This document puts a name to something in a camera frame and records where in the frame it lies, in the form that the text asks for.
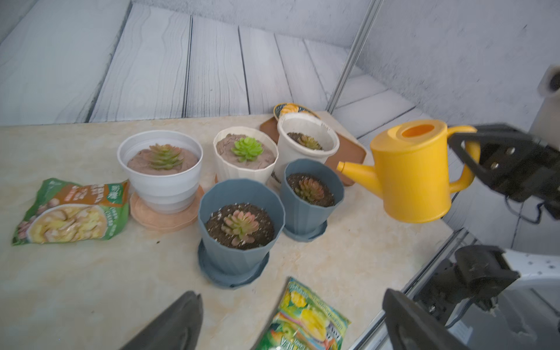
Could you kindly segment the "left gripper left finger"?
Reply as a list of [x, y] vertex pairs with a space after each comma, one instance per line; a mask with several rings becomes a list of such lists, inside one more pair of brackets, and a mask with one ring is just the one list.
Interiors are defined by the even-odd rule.
[[122, 349], [195, 349], [204, 319], [200, 294], [188, 291], [134, 336]]

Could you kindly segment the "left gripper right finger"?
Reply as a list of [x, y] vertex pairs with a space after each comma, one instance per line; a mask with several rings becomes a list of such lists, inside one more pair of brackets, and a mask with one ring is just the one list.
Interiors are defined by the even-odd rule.
[[411, 300], [396, 290], [388, 289], [384, 294], [383, 310], [386, 313], [386, 328], [394, 349], [466, 349], [468, 348], [448, 329], [417, 302], [427, 305], [430, 301], [439, 306], [456, 305], [473, 293], [458, 289], [450, 293], [429, 292]]

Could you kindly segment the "white ribbed pot green succulent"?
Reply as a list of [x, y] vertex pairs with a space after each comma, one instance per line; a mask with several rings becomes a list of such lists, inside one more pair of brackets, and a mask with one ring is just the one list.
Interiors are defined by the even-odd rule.
[[231, 127], [213, 141], [216, 181], [251, 179], [265, 185], [271, 178], [279, 152], [276, 143], [261, 131]]

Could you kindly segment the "yellow plastic watering can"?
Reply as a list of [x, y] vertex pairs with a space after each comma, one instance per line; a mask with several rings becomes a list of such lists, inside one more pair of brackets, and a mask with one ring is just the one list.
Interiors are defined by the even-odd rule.
[[341, 162], [337, 169], [384, 202], [385, 212], [404, 223], [429, 223], [451, 208], [451, 196], [468, 188], [474, 173], [465, 166], [461, 177], [449, 179], [447, 144], [470, 125], [448, 127], [440, 120], [416, 120], [377, 135], [370, 143], [373, 166]]

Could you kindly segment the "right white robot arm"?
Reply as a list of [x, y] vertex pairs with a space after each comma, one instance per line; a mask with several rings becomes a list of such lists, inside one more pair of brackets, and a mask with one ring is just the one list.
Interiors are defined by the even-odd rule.
[[[538, 197], [538, 211], [559, 218], [559, 151], [542, 139], [506, 124], [449, 128], [439, 121], [424, 137], [448, 143], [465, 165], [450, 191], [459, 192], [478, 178], [506, 201]], [[458, 249], [455, 259], [443, 261], [412, 300], [399, 302], [400, 294], [386, 292], [385, 310], [402, 306], [396, 320], [386, 321], [394, 349], [466, 349], [449, 330], [469, 307], [490, 311], [509, 287], [559, 281], [559, 258], [553, 256], [472, 245]]]

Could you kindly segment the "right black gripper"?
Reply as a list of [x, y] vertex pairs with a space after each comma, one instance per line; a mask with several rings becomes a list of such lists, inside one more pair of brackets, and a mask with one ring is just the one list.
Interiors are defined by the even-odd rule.
[[559, 151], [507, 124], [478, 125], [457, 132], [448, 144], [475, 177], [507, 199], [539, 198], [559, 218]]

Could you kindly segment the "blue pot succulent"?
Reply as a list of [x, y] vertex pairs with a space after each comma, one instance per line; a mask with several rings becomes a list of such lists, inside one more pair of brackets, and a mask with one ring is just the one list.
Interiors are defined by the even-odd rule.
[[284, 169], [280, 198], [286, 212], [284, 233], [311, 242], [327, 230], [329, 216], [344, 200], [344, 186], [327, 166], [302, 158]]
[[200, 202], [198, 263], [204, 276], [224, 289], [255, 281], [284, 228], [285, 211], [274, 191], [249, 179], [229, 179]]

